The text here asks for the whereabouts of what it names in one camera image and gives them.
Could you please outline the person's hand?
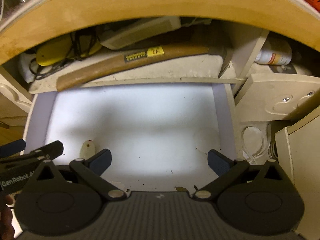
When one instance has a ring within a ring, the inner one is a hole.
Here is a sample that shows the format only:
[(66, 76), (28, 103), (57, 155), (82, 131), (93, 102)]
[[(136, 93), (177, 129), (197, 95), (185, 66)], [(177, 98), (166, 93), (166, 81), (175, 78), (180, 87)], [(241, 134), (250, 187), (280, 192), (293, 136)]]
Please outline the person's hand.
[(5, 205), (1, 209), (1, 239), (12, 240), (15, 239), (15, 229), (12, 226), (12, 211), (9, 205), (12, 205), (14, 201), (9, 195), (4, 197)]

